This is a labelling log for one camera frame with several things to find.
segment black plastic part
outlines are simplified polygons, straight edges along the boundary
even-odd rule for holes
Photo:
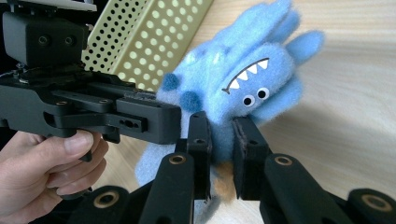
[[[332,197],[293,157],[270,155],[265,161],[264,172],[289,223],[352,223]]]
[[[192,223],[194,160],[186,153],[165,156],[139,223]]]
[[[243,200],[260,200],[264,161],[271,149],[254,122],[248,118],[233,121],[233,182],[236,195]]]
[[[7,54],[30,67],[79,62],[88,37],[88,27],[70,21],[11,12],[3,30]]]
[[[346,210],[360,224],[396,224],[396,202],[373,189],[354,189],[349,193]]]
[[[21,83],[18,76],[0,78],[0,95],[5,96],[0,101],[0,125],[45,137],[70,137],[77,129],[85,129],[99,132],[114,143],[120,141],[120,134],[156,144],[172,144],[178,139],[180,108],[142,98],[154,93],[143,94],[107,74],[77,70],[64,76],[66,83],[60,80],[51,84],[49,78],[40,79],[40,85]],[[115,91],[118,95],[104,98],[107,91],[85,88],[91,83],[100,86],[98,81],[104,81],[107,90],[120,88]],[[125,98],[127,94],[136,98]]]
[[[128,191],[120,187],[96,189],[79,204],[67,223],[121,223],[122,214],[128,208],[128,196]]]
[[[195,161],[195,199],[210,197],[210,155],[212,138],[205,112],[190,116],[187,152]]]

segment wooden table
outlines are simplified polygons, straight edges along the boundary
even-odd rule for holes
[[[215,0],[195,47],[259,0]],[[319,29],[323,51],[300,68],[305,90],[292,110],[261,127],[274,152],[294,156],[327,191],[345,198],[371,188],[396,199],[396,1],[295,0],[297,34]],[[134,165],[145,148],[123,137],[111,145],[94,186],[138,186]],[[210,223],[262,223],[259,203],[223,204]]]

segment blue plush toy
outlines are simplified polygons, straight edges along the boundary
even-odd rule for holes
[[[290,0],[277,0],[248,9],[163,78],[157,99],[181,107],[181,138],[187,137],[190,115],[206,112],[217,168],[232,160],[233,118],[249,116],[262,125],[296,105],[302,95],[296,67],[319,52],[324,37],[311,31],[283,44],[300,24],[290,7]],[[152,180],[162,157],[174,150],[149,144],[136,165],[139,184]],[[232,179],[232,171],[217,177],[223,175]]]

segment plush toy ear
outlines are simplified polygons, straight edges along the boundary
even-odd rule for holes
[[[268,36],[266,42],[283,43],[299,27],[300,15],[296,11],[289,12],[288,16],[279,26]]]
[[[324,42],[324,34],[311,31],[297,36],[286,45],[286,50],[294,59],[295,64],[301,65],[318,53]]]

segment dark blue spot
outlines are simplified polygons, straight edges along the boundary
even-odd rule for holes
[[[164,91],[173,91],[177,89],[179,84],[178,78],[173,73],[167,73],[163,77],[162,88]]]
[[[180,107],[191,113],[202,110],[202,103],[197,93],[185,91],[180,96]]]

